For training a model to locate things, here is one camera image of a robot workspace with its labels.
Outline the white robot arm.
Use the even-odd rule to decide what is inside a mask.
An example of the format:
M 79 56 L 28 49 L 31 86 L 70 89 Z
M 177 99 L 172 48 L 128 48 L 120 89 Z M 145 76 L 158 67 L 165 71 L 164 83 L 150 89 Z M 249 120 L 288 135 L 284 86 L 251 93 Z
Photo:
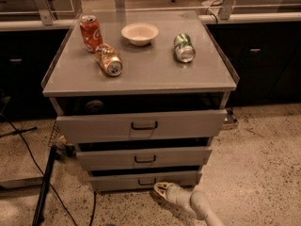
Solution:
M 156 183 L 153 188 L 167 202 L 180 206 L 195 219 L 203 220 L 207 226 L 226 226 L 201 191 L 188 191 L 168 182 Z

